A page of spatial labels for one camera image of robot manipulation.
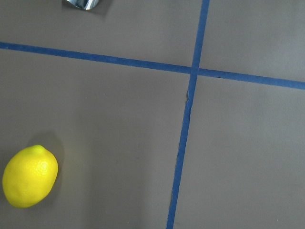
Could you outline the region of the yellow lemon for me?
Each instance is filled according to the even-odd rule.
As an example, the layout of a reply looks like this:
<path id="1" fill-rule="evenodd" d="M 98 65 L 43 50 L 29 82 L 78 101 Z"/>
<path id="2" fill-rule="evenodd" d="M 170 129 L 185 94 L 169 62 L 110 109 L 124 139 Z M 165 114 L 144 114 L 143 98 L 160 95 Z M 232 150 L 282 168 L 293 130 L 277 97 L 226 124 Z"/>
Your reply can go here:
<path id="1" fill-rule="evenodd" d="M 15 208 L 29 208 L 52 190 L 58 174 L 56 157 L 41 145 L 29 146 L 14 155 L 4 169 L 5 198 Z"/>

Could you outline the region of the silver metal scoop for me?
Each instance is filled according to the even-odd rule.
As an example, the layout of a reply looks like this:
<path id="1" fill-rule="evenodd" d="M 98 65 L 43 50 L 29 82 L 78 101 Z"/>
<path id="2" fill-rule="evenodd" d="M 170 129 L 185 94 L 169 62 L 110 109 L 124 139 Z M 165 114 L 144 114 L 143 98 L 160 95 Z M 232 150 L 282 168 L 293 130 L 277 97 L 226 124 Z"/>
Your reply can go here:
<path id="1" fill-rule="evenodd" d="M 69 8 L 90 11 L 100 3 L 100 0 L 62 0 L 61 2 L 63 6 Z"/>

